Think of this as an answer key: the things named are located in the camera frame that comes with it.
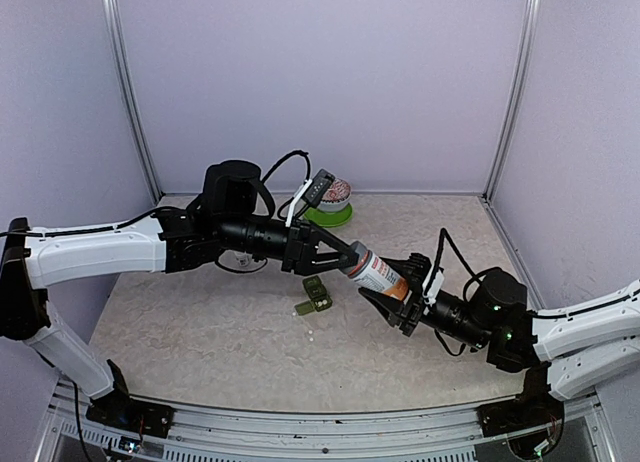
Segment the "amber bottle grey cap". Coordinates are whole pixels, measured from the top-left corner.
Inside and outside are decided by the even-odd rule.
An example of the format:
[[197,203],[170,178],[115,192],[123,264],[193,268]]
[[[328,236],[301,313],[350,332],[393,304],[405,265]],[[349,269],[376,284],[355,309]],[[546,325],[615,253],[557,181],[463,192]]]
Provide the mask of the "amber bottle grey cap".
[[350,280],[362,288],[394,299],[406,299],[409,286],[397,271],[360,241],[353,242],[350,248],[357,254],[357,262],[342,269]]

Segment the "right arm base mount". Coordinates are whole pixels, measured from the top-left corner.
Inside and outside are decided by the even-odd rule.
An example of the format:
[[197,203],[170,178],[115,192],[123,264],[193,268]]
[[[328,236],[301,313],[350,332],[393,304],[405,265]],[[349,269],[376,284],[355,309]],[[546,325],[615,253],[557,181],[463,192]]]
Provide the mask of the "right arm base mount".
[[484,437],[542,426],[565,415],[564,403],[544,386],[525,386],[514,398],[480,405],[476,409]]

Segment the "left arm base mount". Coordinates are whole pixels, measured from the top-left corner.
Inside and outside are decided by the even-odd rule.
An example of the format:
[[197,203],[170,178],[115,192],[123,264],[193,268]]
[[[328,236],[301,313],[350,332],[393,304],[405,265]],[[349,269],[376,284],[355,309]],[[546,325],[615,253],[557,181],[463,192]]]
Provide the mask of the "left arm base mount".
[[92,422],[142,436],[168,437],[175,410],[115,392],[92,400],[86,418]]

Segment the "green pill organizer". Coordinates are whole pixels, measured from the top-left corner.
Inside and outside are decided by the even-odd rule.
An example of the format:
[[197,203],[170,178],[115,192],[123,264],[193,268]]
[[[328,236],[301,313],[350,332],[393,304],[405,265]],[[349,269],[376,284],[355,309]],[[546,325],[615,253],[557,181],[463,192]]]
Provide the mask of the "green pill organizer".
[[308,300],[295,305],[294,310],[298,316],[322,312],[332,307],[331,296],[319,276],[305,278],[302,284]]

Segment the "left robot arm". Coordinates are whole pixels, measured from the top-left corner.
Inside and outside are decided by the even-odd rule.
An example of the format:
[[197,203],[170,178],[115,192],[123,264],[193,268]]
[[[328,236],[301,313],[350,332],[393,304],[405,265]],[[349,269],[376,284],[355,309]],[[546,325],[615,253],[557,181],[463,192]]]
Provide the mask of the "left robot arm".
[[11,221],[1,254],[1,334],[32,347],[121,427],[140,416],[119,368],[100,358],[58,316],[47,290],[58,283],[127,272],[166,274],[218,263],[227,251],[278,260],[310,276],[346,268],[357,255],[312,222],[276,220],[266,178],[254,163],[210,166],[185,209],[157,207],[129,221],[69,229]]

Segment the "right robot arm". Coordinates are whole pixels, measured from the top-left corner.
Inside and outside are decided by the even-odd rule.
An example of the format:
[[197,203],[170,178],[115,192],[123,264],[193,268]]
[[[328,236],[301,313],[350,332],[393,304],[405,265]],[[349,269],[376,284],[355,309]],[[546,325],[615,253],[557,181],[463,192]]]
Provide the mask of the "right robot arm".
[[625,372],[639,362],[639,283],[573,306],[535,311],[524,284],[500,267],[471,271],[461,296],[443,289],[444,248],[436,256],[414,253],[405,260],[377,256],[361,242],[351,247],[357,264],[347,274],[360,294],[404,335],[424,324],[438,340],[450,337],[463,350],[486,350],[487,361],[508,373],[542,372],[542,386],[513,401],[511,415],[535,424],[551,406]]

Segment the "small white pill bottle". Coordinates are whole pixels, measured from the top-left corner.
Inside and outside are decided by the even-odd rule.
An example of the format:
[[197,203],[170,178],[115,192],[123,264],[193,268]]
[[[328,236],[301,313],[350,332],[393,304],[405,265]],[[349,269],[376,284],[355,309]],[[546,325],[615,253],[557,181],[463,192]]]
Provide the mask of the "small white pill bottle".
[[234,257],[235,257],[237,266],[240,269],[245,270],[251,267],[252,259],[250,255],[242,252],[235,252]]

